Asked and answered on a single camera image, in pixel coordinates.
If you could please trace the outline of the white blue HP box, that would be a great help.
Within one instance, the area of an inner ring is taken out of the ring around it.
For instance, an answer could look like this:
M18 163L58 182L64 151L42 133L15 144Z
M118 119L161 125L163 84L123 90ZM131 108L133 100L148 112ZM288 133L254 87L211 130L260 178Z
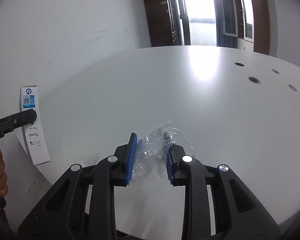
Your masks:
M40 119L37 85L21 87L19 108L21 111L34 110L37 115L34 123L22 127L23 139L29 159L34 166L50 162L51 158L47 150Z

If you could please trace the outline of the white wall power socket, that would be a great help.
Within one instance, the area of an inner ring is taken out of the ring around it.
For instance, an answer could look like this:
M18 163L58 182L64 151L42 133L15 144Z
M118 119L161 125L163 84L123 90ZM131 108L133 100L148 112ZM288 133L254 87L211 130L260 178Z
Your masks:
M39 177L35 176L28 188L26 189L26 193L31 197L36 198L40 189L43 186L44 181Z

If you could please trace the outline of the clear plastic wrap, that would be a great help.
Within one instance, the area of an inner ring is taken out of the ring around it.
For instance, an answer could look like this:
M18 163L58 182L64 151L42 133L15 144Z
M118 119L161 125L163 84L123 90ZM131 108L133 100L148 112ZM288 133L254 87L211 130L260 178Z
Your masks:
M181 129L171 121L157 126L137 141L131 184L143 184L167 178L167 153L172 145L180 145L185 153L195 156L194 148Z

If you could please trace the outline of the brown cabinet with glass door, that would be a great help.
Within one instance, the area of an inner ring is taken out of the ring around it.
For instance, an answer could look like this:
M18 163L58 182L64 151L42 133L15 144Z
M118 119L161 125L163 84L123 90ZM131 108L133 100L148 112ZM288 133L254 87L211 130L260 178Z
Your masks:
M267 0L239 0L237 48L268 55L270 18Z

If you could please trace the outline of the dark brown door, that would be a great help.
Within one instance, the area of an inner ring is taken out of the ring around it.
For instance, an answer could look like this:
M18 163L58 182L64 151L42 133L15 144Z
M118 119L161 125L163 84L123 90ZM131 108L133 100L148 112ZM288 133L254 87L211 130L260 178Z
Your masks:
M143 1L151 46L181 45L181 26L176 0Z

